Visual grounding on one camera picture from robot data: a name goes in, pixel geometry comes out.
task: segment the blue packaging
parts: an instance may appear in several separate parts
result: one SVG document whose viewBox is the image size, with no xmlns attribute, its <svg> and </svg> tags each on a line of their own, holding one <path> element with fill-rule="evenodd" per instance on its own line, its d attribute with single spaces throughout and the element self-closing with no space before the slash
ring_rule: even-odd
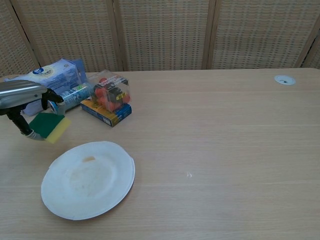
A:
<svg viewBox="0 0 320 240">
<path fill-rule="evenodd" d="M 83 62 L 76 60 L 75 62 L 66 59 L 35 69 L 26 75 L 20 75 L 15 78 L 5 79 L 4 81 L 29 80 L 54 90 L 57 94 L 72 89 L 81 83 L 84 83 L 86 73 L 83 68 Z M 29 103 L 23 110 L 28 116 L 32 116 L 42 111 L 41 101 L 37 100 Z"/>
</svg>

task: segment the wicker panel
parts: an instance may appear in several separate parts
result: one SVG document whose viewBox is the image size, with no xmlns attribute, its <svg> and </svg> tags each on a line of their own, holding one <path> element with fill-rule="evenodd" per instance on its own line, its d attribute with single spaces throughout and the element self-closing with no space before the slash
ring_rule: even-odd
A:
<svg viewBox="0 0 320 240">
<path fill-rule="evenodd" d="M 314 45 L 315 53 L 310 61 L 309 68 L 320 69 L 320 40 L 317 41 L 317 45 Z"/>
<path fill-rule="evenodd" d="M 4 0 L 0 0 L 0 77 L 36 68 Z"/>
<path fill-rule="evenodd" d="M 209 0 L 119 0 L 128 69 L 201 69 Z"/>
<path fill-rule="evenodd" d="M 212 69 L 290 68 L 320 13 L 320 0 L 222 0 Z"/>
<path fill-rule="evenodd" d="M 60 58 L 82 58 L 88 72 L 118 70 L 106 0 L 21 0 L 17 4 L 45 65 Z"/>
</svg>

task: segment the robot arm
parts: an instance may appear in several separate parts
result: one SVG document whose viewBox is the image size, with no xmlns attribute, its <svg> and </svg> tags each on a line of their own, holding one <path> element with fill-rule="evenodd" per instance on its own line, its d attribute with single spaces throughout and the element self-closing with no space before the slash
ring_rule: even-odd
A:
<svg viewBox="0 0 320 240">
<path fill-rule="evenodd" d="M 40 135 L 30 129 L 29 124 L 21 115 L 29 103 L 41 99 L 42 108 L 48 107 L 48 101 L 63 105 L 64 100 L 50 88 L 28 80 L 0 82 L 0 115 L 7 115 L 28 138 L 43 140 Z"/>
</svg>

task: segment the green scrubbing pad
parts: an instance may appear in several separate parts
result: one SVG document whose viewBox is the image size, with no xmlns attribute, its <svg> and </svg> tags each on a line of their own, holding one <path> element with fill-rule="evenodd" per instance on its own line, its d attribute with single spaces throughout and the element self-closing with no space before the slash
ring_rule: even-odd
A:
<svg viewBox="0 0 320 240">
<path fill-rule="evenodd" d="M 41 112 L 29 123 L 31 129 L 46 139 L 54 143 L 70 125 L 70 120 L 63 115 Z"/>
</svg>

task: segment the snack package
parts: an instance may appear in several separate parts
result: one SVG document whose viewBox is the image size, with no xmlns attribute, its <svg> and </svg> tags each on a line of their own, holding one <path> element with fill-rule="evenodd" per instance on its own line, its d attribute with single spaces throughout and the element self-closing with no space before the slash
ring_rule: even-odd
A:
<svg viewBox="0 0 320 240">
<path fill-rule="evenodd" d="M 114 127 L 132 113 L 129 104 L 124 104 L 122 108 L 115 110 L 114 112 L 110 112 L 104 107 L 97 105 L 90 98 L 83 100 L 80 104 L 83 110 L 111 127 Z"/>
<path fill-rule="evenodd" d="M 115 73 L 103 70 L 88 78 L 93 88 L 92 101 L 113 113 L 131 100 L 129 81 Z"/>
</svg>

